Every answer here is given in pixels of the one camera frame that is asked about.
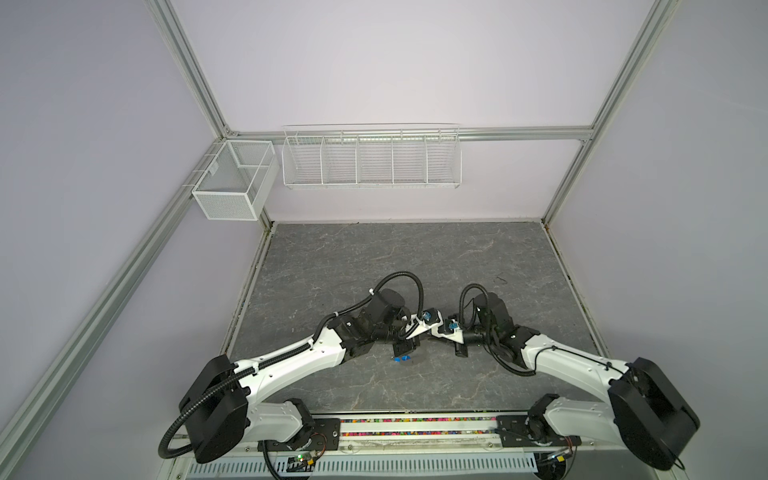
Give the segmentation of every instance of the white mesh basket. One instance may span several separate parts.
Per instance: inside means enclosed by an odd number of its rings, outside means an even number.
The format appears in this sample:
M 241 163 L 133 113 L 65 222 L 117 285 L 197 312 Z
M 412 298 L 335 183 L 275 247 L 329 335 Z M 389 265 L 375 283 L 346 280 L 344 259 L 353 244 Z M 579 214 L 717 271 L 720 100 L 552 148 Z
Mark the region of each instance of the white mesh basket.
M 258 220 L 279 169 L 271 141 L 227 140 L 192 194 L 211 220 Z
M 290 188 L 457 187 L 458 127 L 288 134 L 283 181 Z

